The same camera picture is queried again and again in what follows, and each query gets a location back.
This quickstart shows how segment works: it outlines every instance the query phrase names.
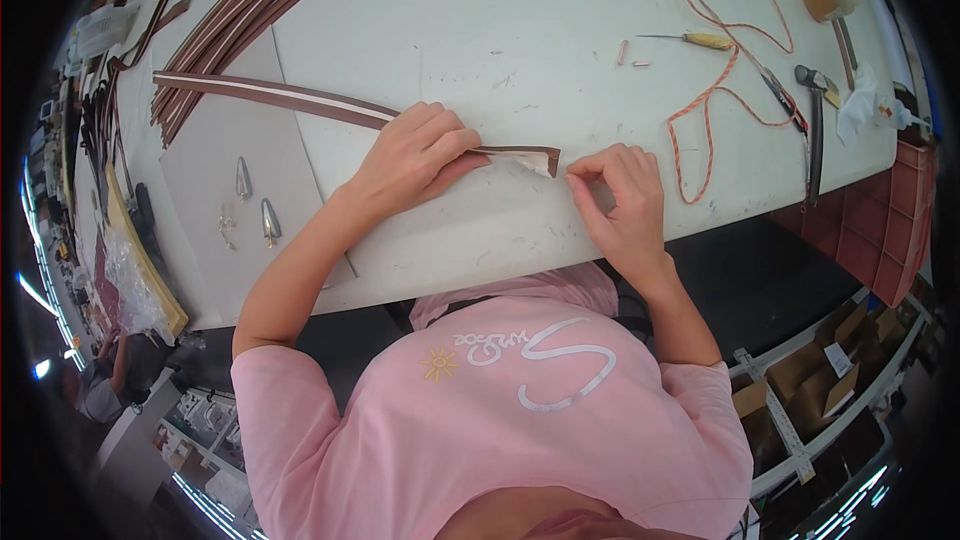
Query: sun graphic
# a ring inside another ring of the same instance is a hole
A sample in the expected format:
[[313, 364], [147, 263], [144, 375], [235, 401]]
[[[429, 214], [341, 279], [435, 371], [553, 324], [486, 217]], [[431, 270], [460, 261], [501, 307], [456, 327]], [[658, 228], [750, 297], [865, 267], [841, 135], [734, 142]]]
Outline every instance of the sun graphic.
[[430, 371], [426, 372], [426, 375], [423, 376], [425, 380], [429, 380], [430, 376], [433, 376], [433, 381], [440, 381], [440, 372], [442, 371], [446, 375], [453, 377], [453, 374], [450, 372], [450, 367], [459, 367], [457, 363], [451, 363], [450, 360], [453, 359], [453, 356], [456, 353], [444, 354], [444, 351], [447, 349], [439, 349], [439, 354], [435, 353], [434, 350], [430, 349], [430, 356], [433, 357], [433, 360], [422, 360], [421, 363], [425, 366], [430, 366]]

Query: hand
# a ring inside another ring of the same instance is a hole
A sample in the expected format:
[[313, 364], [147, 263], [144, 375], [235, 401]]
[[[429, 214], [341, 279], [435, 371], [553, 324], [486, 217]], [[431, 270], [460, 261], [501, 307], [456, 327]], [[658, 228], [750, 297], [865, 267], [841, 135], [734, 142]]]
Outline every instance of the hand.
[[[563, 180], [594, 245], [649, 300], [673, 270], [673, 258], [664, 250], [664, 186], [657, 157], [617, 143], [571, 162]], [[616, 200], [607, 214], [587, 187], [594, 181], [609, 186]]]
[[120, 329], [120, 326], [113, 326], [110, 328], [110, 331], [106, 333], [106, 339], [103, 341], [103, 344], [110, 346], [121, 338], [125, 338], [123, 330]]
[[480, 135], [439, 102], [417, 102], [387, 123], [360, 169], [337, 192], [355, 212], [376, 224], [437, 198], [470, 170], [490, 159], [465, 155]]

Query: pink t-shirt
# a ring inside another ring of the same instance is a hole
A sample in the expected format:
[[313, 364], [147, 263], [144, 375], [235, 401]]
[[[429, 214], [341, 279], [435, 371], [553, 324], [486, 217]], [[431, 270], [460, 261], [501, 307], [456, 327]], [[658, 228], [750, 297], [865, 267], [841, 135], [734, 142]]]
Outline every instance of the pink t-shirt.
[[[647, 528], [727, 537], [753, 472], [727, 367], [658, 365], [608, 317], [617, 294], [591, 265], [421, 299], [416, 331], [366, 367], [342, 420], [307, 354], [240, 354], [231, 374], [264, 532], [429, 540], [491, 490], [565, 486]], [[425, 328], [450, 302], [524, 285], [532, 296]]]

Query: rope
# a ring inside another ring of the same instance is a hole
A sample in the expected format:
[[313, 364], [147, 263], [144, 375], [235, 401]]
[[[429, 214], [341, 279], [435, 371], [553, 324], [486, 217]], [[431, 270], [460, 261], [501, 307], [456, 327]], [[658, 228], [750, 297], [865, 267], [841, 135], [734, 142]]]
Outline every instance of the rope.
[[[700, 16], [703, 20], [705, 20], [706, 22], [708, 22], [713, 26], [716, 26], [717, 28], [723, 29], [726, 32], [726, 35], [729, 36], [730, 40], [734, 42], [734, 44], [733, 44], [733, 53], [730, 56], [729, 61], [726, 63], [726, 67], [724, 67], [723, 72], [720, 73], [720, 76], [717, 77], [716, 80], [706, 88], [706, 90], [700, 92], [697, 95], [697, 97], [694, 98], [688, 105], [686, 105], [676, 113], [671, 114], [666, 119], [667, 133], [669, 133], [670, 142], [673, 145], [674, 167], [677, 172], [677, 190], [679, 191], [680, 198], [682, 198], [683, 202], [688, 205], [695, 205], [698, 202], [700, 202], [700, 199], [703, 198], [704, 193], [707, 191], [707, 186], [710, 186], [711, 178], [713, 177], [713, 173], [714, 173], [714, 133], [711, 128], [710, 98], [715, 91], [720, 90], [732, 95], [735, 99], [737, 99], [737, 101], [743, 106], [744, 109], [746, 109], [746, 111], [755, 120], [757, 120], [759, 123], [762, 124], [762, 126], [770, 126], [770, 127], [788, 126], [794, 120], [797, 119], [797, 110], [795, 107], [793, 114], [790, 114], [790, 116], [786, 119], [786, 121], [780, 121], [780, 122], [774, 122], [774, 123], [764, 121], [757, 115], [756, 112], [754, 112], [753, 109], [750, 108], [750, 106], [747, 104], [747, 101], [744, 100], [743, 97], [741, 97], [739, 94], [737, 94], [735, 91], [731, 90], [730, 88], [727, 88], [726, 86], [721, 86], [723, 81], [727, 79], [727, 76], [730, 75], [730, 72], [734, 68], [734, 65], [737, 63], [737, 59], [738, 59], [738, 56], [740, 55], [740, 52], [743, 52], [743, 54], [745, 54], [747, 58], [750, 59], [750, 62], [753, 63], [753, 65], [757, 66], [758, 69], [760, 69], [760, 74], [763, 77], [766, 77], [765, 67], [761, 64], [760, 60], [758, 60], [757, 57], [755, 57], [752, 53], [750, 53], [750, 50], [748, 50], [747, 47], [744, 46], [743, 43], [737, 39], [737, 37], [734, 35], [732, 31], [732, 29], [734, 28], [742, 28], [746, 30], [756, 31], [762, 36], [769, 39], [771, 42], [773, 42], [776, 45], [776, 47], [779, 48], [781, 51], [783, 51], [785, 54], [793, 54], [794, 52], [793, 36], [790, 34], [790, 28], [786, 24], [786, 18], [784, 17], [784, 12], [781, 10], [780, 5], [777, 3], [777, 0], [770, 0], [770, 1], [773, 3], [774, 8], [776, 9], [776, 15], [777, 17], [779, 17], [780, 23], [783, 25], [783, 30], [786, 32], [788, 45], [784, 45], [779, 40], [777, 40], [772, 35], [770, 35], [768, 32], [757, 27], [756, 25], [752, 25], [750, 23], [741, 23], [741, 22], [727, 23], [722, 18], [720, 18], [719, 15], [716, 14], [714, 9], [711, 8], [711, 6], [709, 6], [705, 0], [696, 0], [696, 1], [702, 6], [702, 9], [698, 7], [693, 0], [686, 0], [686, 3], [690, 6], [691, 9], [693, 9], [693, 12], [696, 13], [698, 16]], [[676, 133], [676, 130], [674, 130], [673, 125], [674, 125], [674, 122], [676, 122], [678, 119], [680, 119], [684, 115], [689, 114], [691, 111], [693, 111], [698, 106], [700, 106], [700, 103], [703, 104], [703, 124], [706, 128], [706, 147], [707, 147], [706, 175], [703, 178], [702, 186], [697, 191], [696, 195], [692, 199], [690, 199], [690, 198], [687, 198], [687, 194], [684, 192], [684, 176], [681, 173], [681, 168], [680, 168], [680, 163], [681, 163], [680, 144], [677, 140], [677, 133]]]

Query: white table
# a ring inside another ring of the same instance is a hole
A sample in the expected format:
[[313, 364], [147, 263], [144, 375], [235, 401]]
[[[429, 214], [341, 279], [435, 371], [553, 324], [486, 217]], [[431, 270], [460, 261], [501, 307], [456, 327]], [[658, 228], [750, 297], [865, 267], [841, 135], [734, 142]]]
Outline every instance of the white table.
[[[156, 4], [142, 0], [128, 44], [135, 42]], [[222, 321], [213, 306], [163, 181], [158, 128], [149, 125], [162, 68], [216, 0], [193, 0], [185, 14], [158, 33], [138, 67], [121, 74], [119, 105], [131, 176], [144, 182], [156, 234], [174, 276], [174, 291], [191, 318], [206, 329]], [[760, 26], [783, 39], [769, 0], [708, 0], [728, 22]], [[824, 72], [846, 97], [846, 78], [834, 30], [815, 22], [801, 0], [778, 0], [797, 43], [784, 55], [759, 34], [740, 38], [779, 78], [803, 113], [808, 91], [793, 80], [802, 63]], [[870, 9], [846, 18], [857, 59], [868, 63], [880, 90], [892, 95], [882, 41]], [[302, 0], [274, 26], [287, 83], [402, 109], [442, 101], [476, 127], [491, 145], [547, 145], [562, 150], [560, 170], [615, 142], [653, 151], [666, 193], [665, 236], [689, 234], [766, 213], [804, 198], [806, 152], [792, 126], [764, 127], [729, 96], [711, 110], [716, 149], [712, 181], [702, 201], [678, 195], [666, 118], [707, 88], [729, 54], [642, 33], [714, 31], [684, 0]], [[620, 42], [627, 61], [615, 67]], [[744, 58], [727, 78], [767, 121], [785, 113]], [[376, 134], [297, 113], [320, 194], [327, 198], [356, 171]], [[894, 130], [871, 129], [856, 149], [835, 134], [836, 111], [824, 116], [822, 192], [889, 168]], [[696, 194], [707, 167], [702, 115], [678, 124], [685, 189]], [[94, 215], [89, 167], [77, 166], [80, 234]], [[93, 238], [83, 239], [84, 254]], [[563, 180], [550, 180], [505, 162], [468, 174], [442, 197], [392, 217], [347, 253], [358, 278], [325, 290], [315, 314], [450, 291], [596, 259]]]

